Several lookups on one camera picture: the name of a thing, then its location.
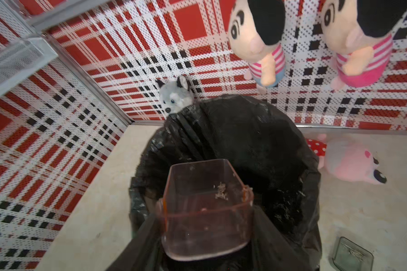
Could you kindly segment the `pink plush toy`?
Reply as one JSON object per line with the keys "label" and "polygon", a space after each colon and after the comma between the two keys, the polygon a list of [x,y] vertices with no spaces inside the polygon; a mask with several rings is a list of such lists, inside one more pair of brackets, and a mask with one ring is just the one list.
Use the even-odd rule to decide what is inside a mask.
{"label": "pink plush toy", "polygon": [[320,134],[317,139],[307,138],[306,143],[319,159],[318,168],[339,180],[374,185],[387,183],[387,177],[378,170],[379,160],[354,139],[344,137],[328,141],[325,134]]}

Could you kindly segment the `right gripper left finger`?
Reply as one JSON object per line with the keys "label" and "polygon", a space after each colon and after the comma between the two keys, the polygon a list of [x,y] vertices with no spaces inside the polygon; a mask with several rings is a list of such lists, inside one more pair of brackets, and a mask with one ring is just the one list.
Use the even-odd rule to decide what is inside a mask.
{"label": "right gripper left finger", "polygon": [[160,223],[156,215],[151,214],[136,236],[106,270],[161,271],[163,255]]}

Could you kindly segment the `pink tinted shavings tray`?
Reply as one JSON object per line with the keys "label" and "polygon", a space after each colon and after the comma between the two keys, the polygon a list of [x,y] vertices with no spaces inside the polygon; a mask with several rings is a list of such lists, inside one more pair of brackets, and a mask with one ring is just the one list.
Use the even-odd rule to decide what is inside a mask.
{"label": "pink tinted shavings tray", "polygon": [[171,166],[156,215],[173,260],[191,262],[244,248],[251,240],[254,194],[227,159]]}

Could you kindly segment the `left hanging cartoon doll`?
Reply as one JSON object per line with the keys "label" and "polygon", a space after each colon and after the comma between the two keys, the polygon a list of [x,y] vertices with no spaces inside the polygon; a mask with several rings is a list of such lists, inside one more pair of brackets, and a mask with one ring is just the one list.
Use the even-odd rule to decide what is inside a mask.
{"label": "left hanging cartoon doll", "polygon": [[230,14],[228,38],[234,54],[248,64],[246,80],[265,94],[284,78],[282,36],[286,22],[283,1],[237,0]]}

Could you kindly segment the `right hanging cartoon doll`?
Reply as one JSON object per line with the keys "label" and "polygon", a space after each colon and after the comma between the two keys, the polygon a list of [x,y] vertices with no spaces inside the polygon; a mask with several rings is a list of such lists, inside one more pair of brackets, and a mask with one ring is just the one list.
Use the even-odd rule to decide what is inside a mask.
{"label": "right hanging cartoon doll", "polygon": [[335,53],[338,75],[333,90],[376,83],[390,61],[392,30],[407,11],[407,1],[325,1],[321,27],[326,46]]}

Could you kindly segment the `grey husky plush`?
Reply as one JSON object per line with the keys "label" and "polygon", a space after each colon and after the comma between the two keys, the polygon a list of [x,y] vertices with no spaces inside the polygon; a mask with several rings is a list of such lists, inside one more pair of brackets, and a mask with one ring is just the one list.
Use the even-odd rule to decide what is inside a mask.
{"label": "grey husky plush", "polygon": [[167,83],[157,79],[156,84],[159,89],[161,108],[167,115],[177,114],[194,104],[194,96],[185,76],[180,75],[175,81]]}

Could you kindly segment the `hanging cartoon doll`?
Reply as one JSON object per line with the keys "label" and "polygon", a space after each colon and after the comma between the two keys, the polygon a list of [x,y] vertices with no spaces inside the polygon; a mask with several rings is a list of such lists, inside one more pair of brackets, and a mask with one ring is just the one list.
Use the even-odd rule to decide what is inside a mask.
{"label": "hanging cartoon doll", "polygon": [[237,0],[230,14],[228,38],[234,54],[248,64],[246,80],[265,94],[284,78],[282,36],[286,22],[283,1]]}
{"label": "hanging cartoon doll", "polygon": [[392,30],[407,11],[407,1],[325,1],[321,27],[326,46],[335,53],[338,75],[333,90],[376,83],[390,61]]}

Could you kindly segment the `black trash bag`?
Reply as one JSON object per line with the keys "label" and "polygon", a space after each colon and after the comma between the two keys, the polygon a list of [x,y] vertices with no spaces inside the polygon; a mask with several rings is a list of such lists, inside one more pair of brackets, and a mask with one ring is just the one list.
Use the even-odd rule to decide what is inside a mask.
{"label": "black trash bag", "polygon": [[[225,95],[170,115],[141,155],[131,180],[135,198],[159,199],[171,166],[227,159],[250,186],[259,206],[290,246],[319,270],[318,157],[291,119],[266,102]],[[211,260],[179,262],[165,258],[170,271],[254,271],[252,244]]]}

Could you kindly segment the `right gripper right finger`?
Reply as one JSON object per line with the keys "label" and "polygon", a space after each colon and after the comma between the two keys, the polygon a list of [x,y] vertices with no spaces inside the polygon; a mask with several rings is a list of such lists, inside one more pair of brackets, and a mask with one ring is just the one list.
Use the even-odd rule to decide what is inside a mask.
{"label": "right gripper right finger", "polygon": [[255,271],[311,270],[259,206],[253,207],[252,224],[252,260]]}

